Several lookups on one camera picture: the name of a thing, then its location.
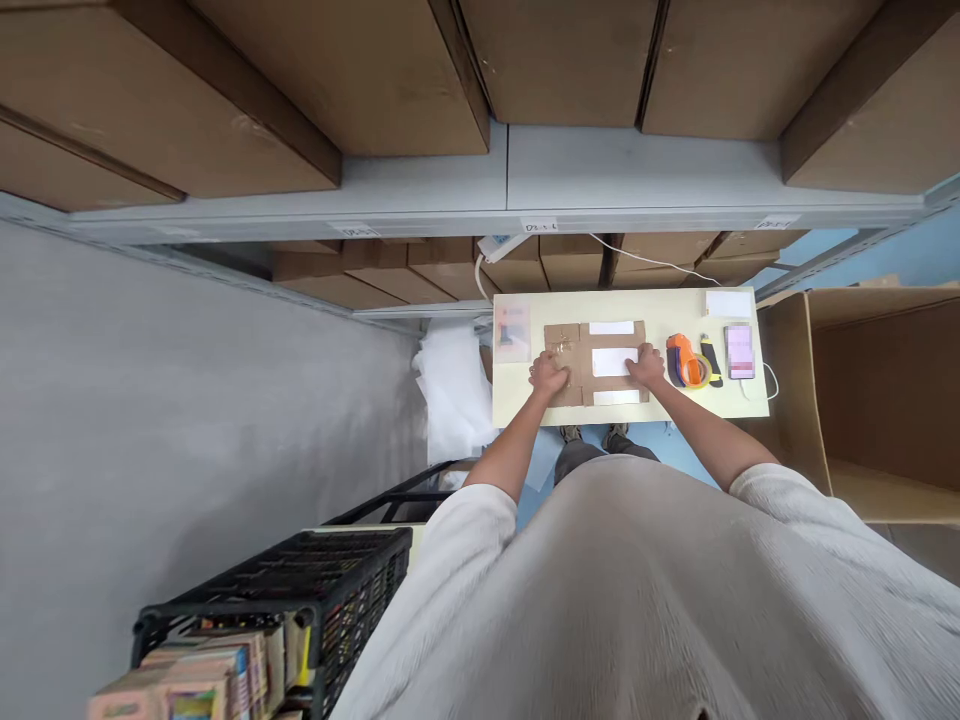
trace white cable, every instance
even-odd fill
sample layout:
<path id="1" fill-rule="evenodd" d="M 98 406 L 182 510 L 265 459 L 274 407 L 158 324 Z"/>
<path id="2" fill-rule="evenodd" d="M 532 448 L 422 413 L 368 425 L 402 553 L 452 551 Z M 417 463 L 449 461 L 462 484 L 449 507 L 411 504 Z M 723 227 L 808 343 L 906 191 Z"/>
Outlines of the white cable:
<path id="1" fill-rule="evenodd" d="M 773 378 L 773 387 L 774 387 L 773 395 L 771 395 L 770 397 L 767 398 L 767 400 L 773 400 L 777 395 L 780 394 L 780 381 L 777 380 L 777 374 L 773 371 L 773 368 L 772 368 L 772 367 L 770 367 L 770 366 L 767 365 L 766 363 L 764 363 L 763 366 L 764 366 L 767 370 L 770 371 L 770 377 Z M 740 381 L 740 392 L 743 393 L 743 396 L 744 396 L 747 400 L 750 400 L 750 396 L 747 395 L 747 391 L 746 391 L 746 389 L 744 389 L 743 380 Z"/>
<path id="2" fill-rule="evenodd" d="M 487 302 L 490 302 L 490 298 L 487 297 L 487 291 L 483 289 L 483 284 L 480 282 L 480 263 L 483 262 L 483 254 L 477 255 L 477 264 L 473 266 L 473 278 L 477 281 L 477 288 L 480 290 L 480 294 L 483 295 L 483 299 Z"/>
<path id="3" fill-rule="evenodd" d="M 610 248 L 611 250 L 615 250 L 615 251 L 617 251 L 618 253 L 620 253 L 621 255 L 626 255 L 627 257 L 632 257 L 632 258 L 634 258 L 635 260 L 643 260 L 643 261 L 645 261 L 645 262 L 652 262 L 654 265 L 669 265 L 669 266 L 672 267 L 672 268 L 676 268 L 676 269 L 679 270 L 680 272 L 685 272 L 685 273 L 687 273 L 687 275 L 696 275 L 697 277 L 702 277 L 704 280 L 709 280 L 709 281 L 712 282 L 712 283 L 716 283 L 719 287 L 723 287 L 723 285 L 722 285 L 719 281 L 714 280 L 713 278 L 708 278 L 706 275 L 701 275 L 700 273 L 694 272 L 693 270 L 685 270 L 684 268 L 678 267 L 678 266 L 674 265 L 673 263 L 661 262 L 660 260 L 651 260 L 650 258 L 642 258 L 642 257 L 640 257 L 639 255 L 634 255 L 633 253 L 628 253 L 626 250 L 621 250 L 620 248 L 615 248 L 613 245 L 608 245 L 607 243 L 605 243 L 603 240 L 601 240 L 600 238 L 598 238 L 598 237 L 597 237 L 596 235 L 594 235 L 593 233 L 587 233 L 587 234 L 588 234 L 590 237 L 592 237 L 594 240 L 596 240 L 597 242 L 599 242 L 601 245 L 603 245 L 604 247 L 608 247 L 608 248 Z"/>

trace leg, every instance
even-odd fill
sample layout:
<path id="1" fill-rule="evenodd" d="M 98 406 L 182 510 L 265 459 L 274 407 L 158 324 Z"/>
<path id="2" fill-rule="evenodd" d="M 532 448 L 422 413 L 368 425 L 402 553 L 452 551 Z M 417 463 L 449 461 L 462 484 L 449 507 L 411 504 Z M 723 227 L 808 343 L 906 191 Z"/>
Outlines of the leg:
<path id="1" fill-rule="evenodd" d="M 554 487 L 560 484 L 572 470 L 580 467 L 587 460 L 593 460 L 605 453 L 598 447 L 594 447 L 583 440 L 571 440 L 565 443 L 563 450 L 560 451 L 560 457 L 557 458 L 557 466 L 553 470 Z"/>
<path id="2" fill-rule="evenodd" d="M 619 433 L 612 433 L 608 435 L 606 446 L 607 452 L 609 452 L 611 455 L 633 455 L 635 457 L 645 458 L 646 460 L 656 460 L 657 462 L 660 462 L 660 458 L 654 455 L 649 448 L 640 447 L 632 440 Z"/>

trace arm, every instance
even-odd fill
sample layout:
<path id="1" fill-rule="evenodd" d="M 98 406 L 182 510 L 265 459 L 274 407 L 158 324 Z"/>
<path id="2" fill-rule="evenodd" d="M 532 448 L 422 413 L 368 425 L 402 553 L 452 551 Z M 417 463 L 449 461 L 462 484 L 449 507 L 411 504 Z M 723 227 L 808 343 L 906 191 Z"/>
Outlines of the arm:
<path id="1" fill-rule="evenodd" d="M 467 485 L 494 485 L 520 502 L 523 481 L 530 468 L 530 455 L 537 439 L 540 421 L 551 398 L 564 388 L 569 379 L 567 368 L 557 369 L 553 356 L 540 353 L 530 368 L 533 392 L 506 429 L 493 441 L 464 482 Z"/>
<path id="2" fill-rule="evenodd" d="M 671 385 L 663 374 L 660 351 L 650 343 L 640 346 L 639 362 L 627 360 L 627 369 L 634 380 L 660 401 L 724 492 L 729 492 L 730 485 L 744 470 L 761 463 L 777 463 L 769 450 L 743 430 L 717 417 Z"/>

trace shoe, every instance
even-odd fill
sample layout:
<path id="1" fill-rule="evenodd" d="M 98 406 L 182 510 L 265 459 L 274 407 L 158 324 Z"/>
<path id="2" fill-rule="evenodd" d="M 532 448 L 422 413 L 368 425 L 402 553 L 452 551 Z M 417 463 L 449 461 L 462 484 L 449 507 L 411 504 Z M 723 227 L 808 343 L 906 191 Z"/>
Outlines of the shoe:
<path id="1" fill-rule="evenodd" d="M 611 425 L 610 429 L 607 430 L 607 434 L 603 436 L 603 442 L 600 443 L 602 447 L 607 452 L 610 452 L 610 441 L 613 440 L 615 435 L 620 435 L 626 437 L 627 433 L 630 431 L 630 423 L 616 423 Z"/>
<path id="2" fill-rule="evenodd" d="M 563 438 L 564 444 L 573 442 L 574 440 L 583 440 L 583 435 L 580 433 L 579 425 L 561 425 L 560 437 Z"/>

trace metal shelf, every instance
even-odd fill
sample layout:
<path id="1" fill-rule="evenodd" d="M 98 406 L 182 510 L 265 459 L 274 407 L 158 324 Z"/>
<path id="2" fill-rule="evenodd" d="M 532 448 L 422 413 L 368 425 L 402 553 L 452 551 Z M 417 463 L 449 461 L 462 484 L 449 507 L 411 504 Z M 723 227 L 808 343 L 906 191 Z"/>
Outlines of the metal shelf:
<path id="1" fill-rule="evenodd" d="M 633 128 L 494 124 L 489 155 L 348 159 L 343 187 L 74 213 L 72 231 L 116 244 L 336 239 L 331 222 L 383 237 L 559 231 L 749 230 L 770 214 L 796 228 L 883 228 L 924 210 L 919 195 L 783 185 L 775 143 L 642 135 Z"/>

